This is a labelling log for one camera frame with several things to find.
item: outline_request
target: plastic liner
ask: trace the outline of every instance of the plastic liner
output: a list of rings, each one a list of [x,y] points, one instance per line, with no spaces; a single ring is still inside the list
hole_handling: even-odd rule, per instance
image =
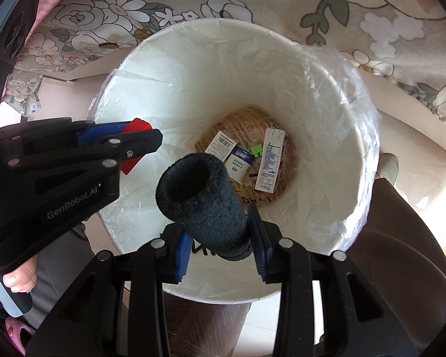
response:
[[[262,218],[310,251],[348,249],[366,222],[379,155],[379,114],[357,70],[334,49],[301,46],[237,20],[201,19],[146,39],[91,106],[97,123],[138,117],[164,135],[158,152],[121,176],[119,199],[100,212],[122,252],[169,223],[155,201],[164,170],[194,152],[211,125],[249,104],[284,126],[298,164],[285,194],[258,204]],[[261,299],[278,287],[260,281],[252,257],[230,264],[200,248],[183,282],[166,289],[224,303]]]

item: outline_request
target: floral fabric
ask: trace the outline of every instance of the floral fabric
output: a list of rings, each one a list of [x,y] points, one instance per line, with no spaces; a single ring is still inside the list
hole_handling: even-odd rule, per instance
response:
[[[446,123],[446,13],[437,0],[62,0],[25,45],[20,68],[66,73],[203,17],[253,22],[300,43],[335,47]]]
[[[41,108],[38,90],[42,80],[43,75],[40,73],[15,68],[13,73],[8,75],[2,100],[22,116],[29,116]]]

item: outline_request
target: tile floor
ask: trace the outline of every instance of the tile floor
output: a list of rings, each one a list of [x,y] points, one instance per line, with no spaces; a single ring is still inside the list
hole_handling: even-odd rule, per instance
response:
[[[60,89],[61,98],[75,98],[79,101],[77,107],[67,111],[72,112],[69,115],[74,120],[85,119],[87,107],[104,78],[100,76],[84,81],[87,83],[86,95],[79,92],[77,84],[61,85],[64,87]],[[45,85],[43,90],[47,90],[48,94],[43,95],[46,91],[39,93],[43,109],[37,112],[37,116],[63,116],[62,113],[56,113],[57,98],[56,94],[51,95],[52,87]],[[389,115],[382,116],[381,150],[396,154],[400,161],[396,188],[423,218],[446,252],[446,151],[410,126]],[[116,252],[96,216],[87,222],[87,233],[94,251],[105,248]],[[318,340],[323,332],[320,295],[315,295],[315,301]],[[272,352],[278,311],[279,295],[252,304],[233,357],[264,356]]]

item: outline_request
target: finger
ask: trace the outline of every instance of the finger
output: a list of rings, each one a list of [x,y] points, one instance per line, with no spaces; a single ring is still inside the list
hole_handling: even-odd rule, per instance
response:
[[[10,290],[12,293],[29,293],[34,288],[35,282],[30,280],[24,286],[12,287]]]
[[[15,271],[10,272],[3,276],[3,283],[7,287],[21,287],[26,285],[28,282],[37,280],[37,261],[36,256],[27,260]]]
[[[23,276],[20,275],[21,282],[19,282],[18,279],[13,274],[6,274],[6,275],[3,275],[3,284],[10,288],[16,287],[19,285],[24,285],[24,284],[28,283],[29,276],[27,276],[26,278],[27,278],[27,280],[23,280]]]

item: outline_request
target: screw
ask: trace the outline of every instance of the screw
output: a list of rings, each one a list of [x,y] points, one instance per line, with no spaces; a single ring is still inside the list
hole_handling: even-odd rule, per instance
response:
[[[334,251],[332,253],[332,256],[335,260],[338,260],[339,262],[343,262],[345,259],[347,259],[347,254],[343,251]]]
[[[20,162],[20,160],[18,158],[12,158],[10,161],[8,161],[8,166],[9,167],[14,167],[19,162]]]
[[[282,248],[291,248],[293,246],[294,242],[291,239],[288,239],[286,237],[283,237],[280,241],[279,241],[279,245]]]
[[[165,246],[165,240],[163,239],[154,239],[150,242],[152,248],[159,249]]]
[[[111,253],[107,250],[103,250],[98,253],[98,260],[101,262],[105,262],[110,257],[111,257]]]
[[[105,167],[115,167],[117,165],[117,161],[116,160],[107,159],[107,160],[103,161],[103,165]]]

